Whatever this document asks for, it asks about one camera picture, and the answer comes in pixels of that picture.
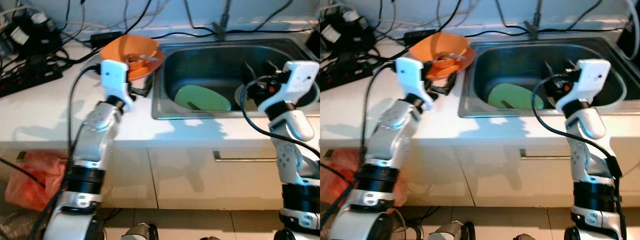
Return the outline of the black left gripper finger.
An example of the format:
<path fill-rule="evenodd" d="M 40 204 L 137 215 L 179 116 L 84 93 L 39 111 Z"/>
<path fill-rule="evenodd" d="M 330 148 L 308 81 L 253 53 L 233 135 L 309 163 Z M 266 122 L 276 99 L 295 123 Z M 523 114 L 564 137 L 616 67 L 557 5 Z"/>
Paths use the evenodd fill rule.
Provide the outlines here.
<path fill-rule="evenodd" d="M 434 91 L 437 94 L 448 96 L 448 94 L 451 93 L 451 90 L 455 86 L 456 81 L 457 81 L 457 74 L 450 74 L 446 78 L 446 82 L 443 86 L 434 86 Z"/>
<path fill-rule="evenodd" d="M 153 80 L 135 80 L 135 94 L 147 98 L 153 89 Z"/>

